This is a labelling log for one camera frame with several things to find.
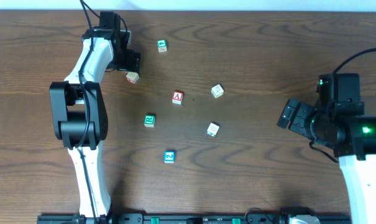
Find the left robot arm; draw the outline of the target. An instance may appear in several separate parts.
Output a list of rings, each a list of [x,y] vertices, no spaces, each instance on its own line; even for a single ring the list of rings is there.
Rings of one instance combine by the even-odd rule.
[[[50,104],[55,136],[75,167],[79,214],[98,222],[111,207],[102,159],[108,115],[100,84],[108,69],[138,80],[140,53],[128,48],[131,32],[121,16],[111,11],[100,12],[98,26],[89,26],[81,39],[83,50],[72,72],[50,85]]]

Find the blue number 2 block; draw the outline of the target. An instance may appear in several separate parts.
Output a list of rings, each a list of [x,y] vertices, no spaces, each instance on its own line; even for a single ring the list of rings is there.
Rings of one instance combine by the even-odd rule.
[[[175,152],[174,151],[165,151],[163,155],[164,163],[172,164],[175,162]]]

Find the white green sided block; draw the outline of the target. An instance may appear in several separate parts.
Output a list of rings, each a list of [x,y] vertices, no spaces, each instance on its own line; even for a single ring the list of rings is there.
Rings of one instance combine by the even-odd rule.
[[[215,123],[210,123],[209,127],[206,131],[206,134],[208,134],[212,137],[215,137],[217,135],[218,131],[219,131],[219,126]]]

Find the green letter R block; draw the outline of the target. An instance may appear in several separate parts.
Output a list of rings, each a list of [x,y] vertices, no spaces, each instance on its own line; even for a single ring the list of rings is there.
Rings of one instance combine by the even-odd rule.
[[[151,114],[145,115],[144,126],[147,128],[153,128],[155,126],[155,116]]]

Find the yellow sided wooden block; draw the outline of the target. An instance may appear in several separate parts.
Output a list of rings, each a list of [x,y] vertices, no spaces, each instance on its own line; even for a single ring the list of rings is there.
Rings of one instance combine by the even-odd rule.
[[[224,89],[220,84],[217,84],[212,87],[211,93],[215,98],[218,98],[224,94]]]

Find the plain wooden picture block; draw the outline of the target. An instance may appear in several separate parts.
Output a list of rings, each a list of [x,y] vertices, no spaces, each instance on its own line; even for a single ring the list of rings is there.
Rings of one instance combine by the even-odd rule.
[[[128,72],[126,75],[126,78],[127,78],[127,81],[129,81],[130,83],[136,84],[140,76],[136,72]]]

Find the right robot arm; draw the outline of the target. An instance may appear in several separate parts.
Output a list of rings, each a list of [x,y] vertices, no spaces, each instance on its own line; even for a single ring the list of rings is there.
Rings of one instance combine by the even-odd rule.
[[[277,126],[332,149],[349,196],[352,223],[376,223],[376,116],[365,114],[356,73],[319,76],[315,105],[290,99]]]

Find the green top block far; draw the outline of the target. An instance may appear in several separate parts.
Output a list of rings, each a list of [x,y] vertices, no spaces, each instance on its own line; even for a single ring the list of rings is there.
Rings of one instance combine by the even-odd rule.
[[[157,41],[157,48],[158,48],[159,53],[166,52],[167,51],[167,41],[166,40],[158,40]]]

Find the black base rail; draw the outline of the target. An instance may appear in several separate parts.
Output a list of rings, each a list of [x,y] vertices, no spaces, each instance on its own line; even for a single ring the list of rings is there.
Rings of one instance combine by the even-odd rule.
[[[164,215],[123,213],[101,215],[96,223],[108,224],[263,224],[263,223],[351,223],[347,215],[318,215],[308,207],[285,207],[277,213],[251,208],[245,215]]]

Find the red letter A block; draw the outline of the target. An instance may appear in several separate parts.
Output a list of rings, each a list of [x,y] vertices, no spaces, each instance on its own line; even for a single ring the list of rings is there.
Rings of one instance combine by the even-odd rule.
[[[182,104],[183,93],[180,91],[174,91],[172,96],[172,103],[180,105]]]

